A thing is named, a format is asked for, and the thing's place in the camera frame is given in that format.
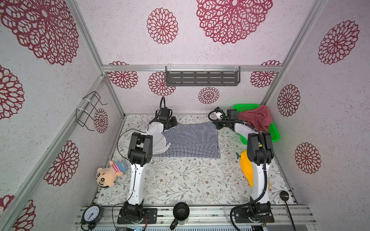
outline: yellow sponge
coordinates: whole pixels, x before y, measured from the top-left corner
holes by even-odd
[[[247,177],[249,181],[249,185],[253,187],[253,168],[252,162],[249,161],[247,156],[247,150],[240,154],[240,165],[242,167],[244,175]]]

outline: navy and white striped fabric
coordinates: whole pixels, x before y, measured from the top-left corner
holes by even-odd
[[[196,124],[178,124],[162,134],[167,144],[167,151],[154,154],[160,157],[196,157],[220,158],[216,126],[210,121]]]

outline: table surface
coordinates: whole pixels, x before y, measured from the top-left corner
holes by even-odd
[[[207,115],[174,116],[183,124],[209,121]],[[145,131],[153,117],[154,115],[128,115],[122,133],[131,128]],[[128,131],[119,140],[118,148],[125,156],[133,132],[135,131]],[[252,188],[240,166],[240,154],[247,146],[229,128],[218,130],[218,139],[221,152],[219,159],[152,157],[145,172],[144,204],[173,205],[182,201],[194,205],[227,205],[249,202]],[[116,149],[113,160],[118,158],[121,156]],[[115,186],[100,190],[97,195],[98,204],[114,205],[126,201],[131,181],[131,169],[129,164],[128,166],[127,172],[116,180]],[[289,189],[274,159],[268,179],[271,204],[284,204],[279,192]],[[287,203],[296,204],[292,197]]]

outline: clock face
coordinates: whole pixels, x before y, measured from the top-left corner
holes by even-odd
[[[98,206],[91,206],[88,208],[84,215],[84,220],[87,222],[95,220],[99,215],[99,207]]]

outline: red cloth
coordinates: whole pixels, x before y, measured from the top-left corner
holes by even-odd
[[[261,105],[253,110],[239,112],[238,117],[263,132],[268,132],[269,126],[272,123],[270,110],[265,105]]]

